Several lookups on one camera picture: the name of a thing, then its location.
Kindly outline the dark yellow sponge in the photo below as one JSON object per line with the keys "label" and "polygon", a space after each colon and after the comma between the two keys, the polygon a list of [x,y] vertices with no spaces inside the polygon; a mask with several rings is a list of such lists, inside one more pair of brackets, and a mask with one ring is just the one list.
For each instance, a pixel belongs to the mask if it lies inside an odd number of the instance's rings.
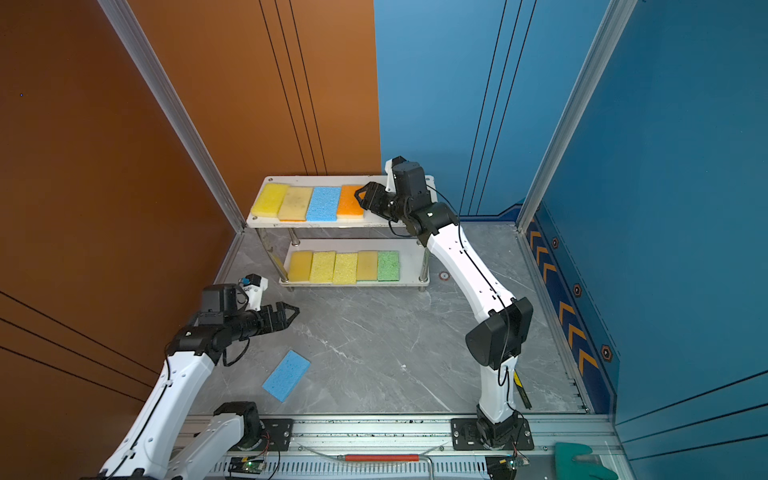
{"label": "dark yellow sponge", "polygon": [[360,251],[357,254],[356,279],[358,282],[378,280],[378,252]]}

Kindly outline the small blue sponge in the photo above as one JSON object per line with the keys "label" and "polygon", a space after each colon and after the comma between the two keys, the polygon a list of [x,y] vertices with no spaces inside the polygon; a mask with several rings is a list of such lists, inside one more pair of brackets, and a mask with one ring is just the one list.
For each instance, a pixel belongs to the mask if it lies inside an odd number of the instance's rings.
{"label": "small blue sponge", "polygon": [[335,222],[340,187],[315,187],[306,213],[307,222]]}

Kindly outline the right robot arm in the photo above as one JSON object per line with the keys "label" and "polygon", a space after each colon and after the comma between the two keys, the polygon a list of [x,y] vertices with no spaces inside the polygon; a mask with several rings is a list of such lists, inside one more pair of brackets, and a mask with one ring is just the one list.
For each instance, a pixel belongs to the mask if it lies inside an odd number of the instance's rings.
{"label": "right robot arm", "polygon": [[458,285],[476,320],[465,343],[480,365],[479,441],[488,449],[521,450],[530,430],[513,398],[514,374],[533,305],[496,279],[466,238],[453,206],[427,184],[419,163],[396,157],[386,163],[386,172],[384,184],[365,184],[355,190],[355,200],[363,210],[403,224]]}

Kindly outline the tan yellow sponge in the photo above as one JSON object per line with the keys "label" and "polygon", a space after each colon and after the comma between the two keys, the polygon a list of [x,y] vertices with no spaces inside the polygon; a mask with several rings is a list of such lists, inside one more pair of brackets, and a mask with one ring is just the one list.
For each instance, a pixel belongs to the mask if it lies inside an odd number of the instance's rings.
{"label": "tan yellow sponge", "polygon": [[313,187],[290,186],[286,190],[277,218],[281,222],[304,222],[313,192]]}

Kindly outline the light yellow sponge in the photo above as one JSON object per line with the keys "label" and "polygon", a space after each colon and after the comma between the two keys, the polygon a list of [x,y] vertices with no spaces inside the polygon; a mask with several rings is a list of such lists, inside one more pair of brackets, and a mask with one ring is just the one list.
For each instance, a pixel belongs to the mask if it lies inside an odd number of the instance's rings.
{"label": "light yellow sponge", "polygon": [[357,253],[338,253],[332,277],[333,285],[355,285],[357,283]]}
{"label": "light yellow sponge", "polygon": [[309,281],[312,284],[331,284],[334,277],[335,261],[336,253],[334,251],[314,252]]}

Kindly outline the white two-tier shelf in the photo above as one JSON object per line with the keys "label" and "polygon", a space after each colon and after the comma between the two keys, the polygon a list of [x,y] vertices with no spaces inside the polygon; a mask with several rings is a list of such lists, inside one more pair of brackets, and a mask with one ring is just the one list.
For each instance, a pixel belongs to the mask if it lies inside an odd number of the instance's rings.
{"label": "white two-tier shelf", "polygon": [[[297,288],[332,288],[332,283],[293,282],[288,279],[292,255],[299,251],[336,251],[356,253],[359,251],[396,251],[399,253],[399,278],[396,281],[362,281],[361,287],[406,287],[425,290],[430,284],[430,255],[415,239],[406,239],[392,234],[391,226],[400,229],[400,223],[390,223],[370,212],[357,219],[340,219],[333,222],[289,222],[277,218],[260,217],[250,213],[246,217],[248,228],[257,232],[259,240],[278,272],[279,284],[293,291]],[[287,230],[290,244],[280,256],[269,243],[266,231]]]}

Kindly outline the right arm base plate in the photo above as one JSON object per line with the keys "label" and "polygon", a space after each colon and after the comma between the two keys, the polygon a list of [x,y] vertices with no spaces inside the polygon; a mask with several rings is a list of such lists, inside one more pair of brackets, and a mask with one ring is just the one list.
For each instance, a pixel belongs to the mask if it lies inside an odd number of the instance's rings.
{"label": "right arm base plate", "polygon": [[474,418],[450,420],[452,449],[454,451],[505,450],[528,452],[535,449],[533,434],[526,420],[519,423],[503,446],[490,447],[480,438]]}

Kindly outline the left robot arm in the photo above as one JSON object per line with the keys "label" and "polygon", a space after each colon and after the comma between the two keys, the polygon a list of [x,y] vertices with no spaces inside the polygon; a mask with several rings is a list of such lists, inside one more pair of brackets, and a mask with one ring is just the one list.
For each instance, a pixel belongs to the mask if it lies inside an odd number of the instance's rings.
{"label": "left robot arm", "polygon": [[218,407],[191,444],[173,451],[189,411],[217,366],[229,367],[228,348],[288,329],[298,307],[262,302],[267,279],[205,287],[201,307],[169,342],[158,380],[130,430],[97,473],[99,479],[203,479],[231,450],[268,452],[271,437],[251,401]]}

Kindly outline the green sponge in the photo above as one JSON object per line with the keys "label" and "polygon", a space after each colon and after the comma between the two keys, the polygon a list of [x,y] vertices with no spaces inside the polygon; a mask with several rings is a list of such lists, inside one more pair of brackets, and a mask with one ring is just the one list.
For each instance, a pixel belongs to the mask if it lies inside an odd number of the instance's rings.
{"label": "green sponge", "polygon": [[400,256],[398,251],[378,252],[377,280],[379,282],[397,282],[400,280]]}

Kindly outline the thick yellow sponge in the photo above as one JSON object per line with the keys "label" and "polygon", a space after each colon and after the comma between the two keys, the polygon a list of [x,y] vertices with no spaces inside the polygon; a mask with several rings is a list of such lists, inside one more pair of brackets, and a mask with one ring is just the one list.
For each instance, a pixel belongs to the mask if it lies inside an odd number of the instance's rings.
{"label": "thick yellow sponge", "polygon": [[307,283],[313,262],[312,251],[296,251],[290,257],[288,269],[288,281],[293,283]]}

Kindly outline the orange sponge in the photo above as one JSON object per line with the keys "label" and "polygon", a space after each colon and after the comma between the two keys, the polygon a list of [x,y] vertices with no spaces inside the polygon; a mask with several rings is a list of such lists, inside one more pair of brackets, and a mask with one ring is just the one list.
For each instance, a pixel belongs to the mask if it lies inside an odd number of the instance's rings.
{"label": "orange sponge", "polygon": [[360,206],[355,193],[362,185],[344,185],[341,187],[341,195],[337,207],[337,219],[339,221],[362,221],[364,209]]}

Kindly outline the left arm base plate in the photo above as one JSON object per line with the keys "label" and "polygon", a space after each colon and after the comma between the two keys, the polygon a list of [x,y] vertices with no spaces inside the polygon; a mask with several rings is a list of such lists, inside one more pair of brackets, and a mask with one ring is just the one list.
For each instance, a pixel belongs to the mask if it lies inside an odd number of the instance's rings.
{"label": "left arm base plate", "polygon": [[244,437],[235,448],[244,452],[286,452],[290,448],[294,420],[290,418],[262,419],[258,436]]}

